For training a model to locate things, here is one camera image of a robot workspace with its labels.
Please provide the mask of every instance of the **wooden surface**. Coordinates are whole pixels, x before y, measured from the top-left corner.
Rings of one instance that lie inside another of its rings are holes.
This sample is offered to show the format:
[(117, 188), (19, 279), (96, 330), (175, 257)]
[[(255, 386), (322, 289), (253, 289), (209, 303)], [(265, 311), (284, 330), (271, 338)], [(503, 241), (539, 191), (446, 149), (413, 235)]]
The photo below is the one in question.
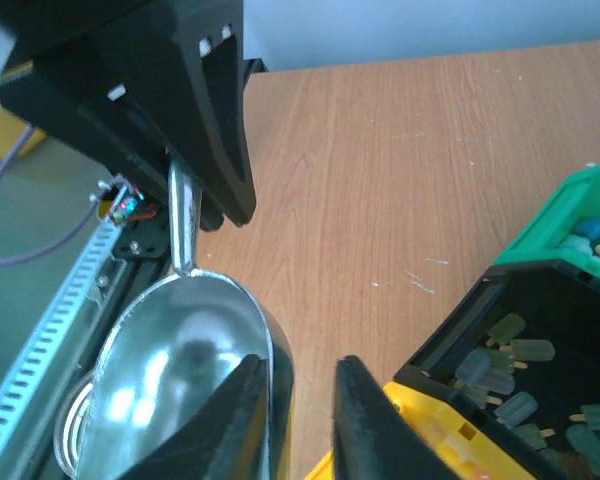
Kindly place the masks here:
[(600, 163), (600, 43), (262, 74), (245, 123), (255, 217), (204, 235), (199, 260), (287, 334), (302, 478), (330, 447), (336, 359), (384, 384), (565, 176)]

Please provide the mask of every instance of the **wooden table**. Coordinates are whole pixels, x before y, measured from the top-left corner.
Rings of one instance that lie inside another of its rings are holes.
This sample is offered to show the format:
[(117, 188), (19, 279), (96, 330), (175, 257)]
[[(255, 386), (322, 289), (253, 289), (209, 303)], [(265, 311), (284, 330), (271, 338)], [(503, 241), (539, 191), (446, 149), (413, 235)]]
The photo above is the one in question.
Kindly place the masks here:
[(600, 42), (257, 75), (258, 208), (204, 235), (295, 357), (292, 478), (330, 447), (336, 360), (380, 384), (565, 176), (600, 162)]

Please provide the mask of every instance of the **stainless steel scoop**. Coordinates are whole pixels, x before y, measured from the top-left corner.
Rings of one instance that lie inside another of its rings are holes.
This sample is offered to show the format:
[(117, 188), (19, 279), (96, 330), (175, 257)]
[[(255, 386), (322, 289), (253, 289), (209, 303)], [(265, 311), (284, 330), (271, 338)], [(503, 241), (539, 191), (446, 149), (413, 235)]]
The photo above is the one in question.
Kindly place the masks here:
[(79, 479), (111, 479), (190, 420), (247, 354), (267, 360), (266, 432), (260, 478), (284, 472), (293, 366), (273, 317), (237, 282), (195, 264), (200, 191), (186, 167), (169, 172), (173, 274), (117, 320), (98, 358)]

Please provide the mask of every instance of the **blue pom pom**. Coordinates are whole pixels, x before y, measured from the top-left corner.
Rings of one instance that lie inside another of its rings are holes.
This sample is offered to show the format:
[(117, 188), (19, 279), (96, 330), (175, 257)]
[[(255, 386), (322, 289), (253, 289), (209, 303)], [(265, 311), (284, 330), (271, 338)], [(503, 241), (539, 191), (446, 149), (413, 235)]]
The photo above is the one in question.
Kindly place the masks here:
[(581, 220), (576, 228), (573, 229), (573, 233), (586, 237), (592, 242), (600, 240), (600, 218), (589, 217)]

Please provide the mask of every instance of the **metal bowl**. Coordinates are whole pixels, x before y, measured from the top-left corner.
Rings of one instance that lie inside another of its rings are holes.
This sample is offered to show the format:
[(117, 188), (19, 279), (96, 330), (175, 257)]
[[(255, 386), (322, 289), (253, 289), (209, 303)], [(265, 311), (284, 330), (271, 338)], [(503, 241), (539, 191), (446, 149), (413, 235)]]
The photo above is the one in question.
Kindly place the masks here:
[(53, 451), (62, 471), (71, 478), (76, 476), (78, 454), (84, 434), (85, 416), (91, 405), (93, 370), (71, 389), (58, 416), (53, 431)]

